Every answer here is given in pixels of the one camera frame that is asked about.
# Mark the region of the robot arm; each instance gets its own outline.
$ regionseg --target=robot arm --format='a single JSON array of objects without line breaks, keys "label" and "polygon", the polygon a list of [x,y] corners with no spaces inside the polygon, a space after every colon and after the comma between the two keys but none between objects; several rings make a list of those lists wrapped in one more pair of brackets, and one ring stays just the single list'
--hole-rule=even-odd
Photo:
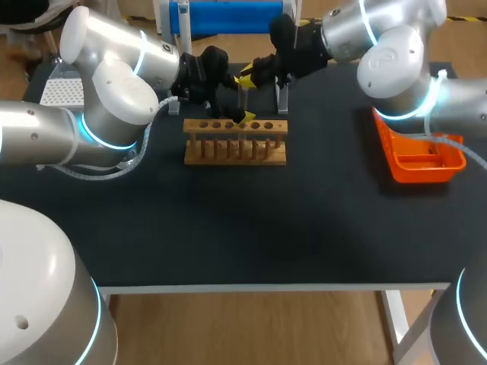
[{"label": "robot arm", "polygon": [[209,47],[200,57],[180,56],[176,47],[85,7],[69,15],[60,52],[81,76],[83,114],[0,101],[3,164],[108,170],[128,155],[154,119],[159,110],[154,90],[172,90],[194,103],[210,100],[214,114],[221,114],[216,88],[237,88],[224,51]]},{"label": "robot arm", "polygon": [[487,135],[487,80],[430,75],[429,35],[446,15],[444,0],[355,0],[298,28],[283,15],[270,27],[275,55],[254,60],[242,78],[260,87],[277,76],[282,87],[329,59],[361,58],[358,83],[391,129],[425,133],[428,116],[431,132]]}]

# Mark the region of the orange tray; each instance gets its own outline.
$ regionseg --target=orange tray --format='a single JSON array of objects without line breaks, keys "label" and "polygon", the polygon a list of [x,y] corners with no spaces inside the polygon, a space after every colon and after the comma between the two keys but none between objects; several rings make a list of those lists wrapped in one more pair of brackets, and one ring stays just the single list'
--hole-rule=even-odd
[{"label": "orange tray", "polygon": [[[465,168],[462,151],[395,133],[375,110],[374,119],[390,171],[398,183],[445,183]],[[449,135],[448,138],[463,143],[463,137],[459,135]]]}]

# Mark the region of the black table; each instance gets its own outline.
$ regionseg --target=black table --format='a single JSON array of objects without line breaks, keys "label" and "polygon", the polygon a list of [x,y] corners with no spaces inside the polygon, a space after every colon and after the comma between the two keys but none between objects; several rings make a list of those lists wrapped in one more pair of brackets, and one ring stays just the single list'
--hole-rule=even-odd
[{"label": "black table", "polygon": [[[39,69],[25,100],[40,100],[49,73]],[[112,293],[444,287],[484,245],[485,172],[469,163],[446,185],[396,184],[355,73],[332,65],[291,84],[286,167],[186,167],[183,118],[205,112],[183,106],[180,116],[158,115],[127,176],[85,182],[2,167],[0,198],[55,221]],[[280,118],[272,94],[250,92],[258,119]],[[466,143],[487,156],[484,141]]]}]

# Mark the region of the wooden test tube rack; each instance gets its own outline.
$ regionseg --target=wooden test tube rack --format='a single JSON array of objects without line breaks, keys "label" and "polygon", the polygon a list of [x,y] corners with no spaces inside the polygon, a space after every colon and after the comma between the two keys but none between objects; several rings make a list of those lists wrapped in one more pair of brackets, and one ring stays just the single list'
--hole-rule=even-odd
[{"label": "wooden test tube rack", "polygon": [[183,130],[189,135],[186,165],[286,165],[285,120],[184,119]]}]

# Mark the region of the cable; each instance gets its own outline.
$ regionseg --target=cable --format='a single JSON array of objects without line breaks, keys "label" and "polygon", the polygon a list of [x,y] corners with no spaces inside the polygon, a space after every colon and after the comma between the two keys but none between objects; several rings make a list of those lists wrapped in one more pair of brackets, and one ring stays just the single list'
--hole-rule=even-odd
[{"label": "cable", "polygon": [[[158,105],[158,111],[164,108],[170,102],[178,101],[179,99],[180,99],[179,97],[167,97],[166,99],[163,99]],[[104,181],[104,180],[115,179],[116,177],[126,175],[130,171],[134,170],[138,166],[138,164],[142,161],[142,158],[144,158],[145,152],[147,151],[147,145],[149,142],[149,134],[151,132],[151,126],[152,126],[152,122],[149,123],[149,125],[144,131],[144,139],[142,140],[142,146],[140,147],[140,151],[138,155],[133,159],[133,163],[124,170],[117,171],[116,173],[110,173],[108,175],[92,176],[92,175],[86,175],[84,173],[76,173],[75,171],[70,170],[67,167],[63,167],[59,165],[48,165],[48,166],[62,173],[65,173],[66,175],[74,177],[75,179],[87,180],[87,181]]]},{"label": "cable", "polygon": [[[438,72],[438,91],[439,87],[441,85],[441,82],[447,78],[447,70],[440,70]],[[477,162],[481,167],[483,167],[485,170],[487,170],[487,161],[485,161],[483,158],[481,158],[476,152],[472,151],[470,148],[467,146],[452,141],[448,137],[435,137],[431,135],[431,126],[430,126],[430,121],[431,121],[431,114],[433,113],[434,108],[429,111],[425,115],[425,135],[424,136],[419,136],[415,137],[415,139],[423,140],[423,141],[430,141],[433,143],[442,143],[442,144],[448,144],[451,147],[454,147],[460,151],[462,151],[464,154],[466,154],[468,157],[470,157],[472,160]]]},{"label": "cable", "polygon": [[487,161],[485,161],[483,158],[481,158],[476,152],[472,151],[470,148],[467,146],[452,141],[451,139],[447,137],[434,137],[432,135],[430,136],[422,136],[422,137],[416,137],[417,139],[421,139],[423,141],[430,141],[433,143],[442,143],[442,144],[448,144],[451,147],[455,147],[459,150],[461,150],[464,154],[466,154],[468,157],[470,157],[472,160],[477,162],[481,167],[483,167],[485,170],[487,170]]}]

